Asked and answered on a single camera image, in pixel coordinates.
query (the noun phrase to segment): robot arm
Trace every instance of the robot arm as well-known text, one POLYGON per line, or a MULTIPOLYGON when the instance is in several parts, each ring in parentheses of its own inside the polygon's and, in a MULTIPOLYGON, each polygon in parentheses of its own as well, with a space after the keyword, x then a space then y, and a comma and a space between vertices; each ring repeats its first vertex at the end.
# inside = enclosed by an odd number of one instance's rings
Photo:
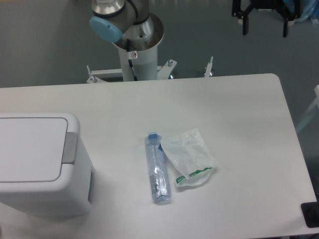
POLYGON ((92 10, 92 29, 110 42, 120 40, 130 26, 142 24, 150 15, 149 0, 93 0, 92 10))

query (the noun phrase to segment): white table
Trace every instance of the white table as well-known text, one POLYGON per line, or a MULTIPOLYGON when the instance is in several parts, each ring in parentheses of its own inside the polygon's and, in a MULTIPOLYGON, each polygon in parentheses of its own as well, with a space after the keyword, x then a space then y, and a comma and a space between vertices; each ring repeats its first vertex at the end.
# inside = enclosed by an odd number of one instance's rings
POLYGON ((0 204, 2 238, 248 239, 318 233, 316 200, 272 74, 0 89, 0 112, 72 112, 96 168, 93 209, 37 218, 0 204), (152 203, 144 138, 197 127, 219 166, 202 187, 152 203))

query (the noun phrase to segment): plastic bag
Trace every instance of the plastic bag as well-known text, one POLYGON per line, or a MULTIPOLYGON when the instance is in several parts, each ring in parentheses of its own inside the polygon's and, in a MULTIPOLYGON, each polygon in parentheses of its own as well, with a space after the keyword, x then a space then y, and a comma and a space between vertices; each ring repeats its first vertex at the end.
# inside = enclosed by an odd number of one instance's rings
POLYGON ((160 144, 168 159, 182 174, 175 179, 177 186, 202 184, 217 167, 197 128, 163 138, 160 144))

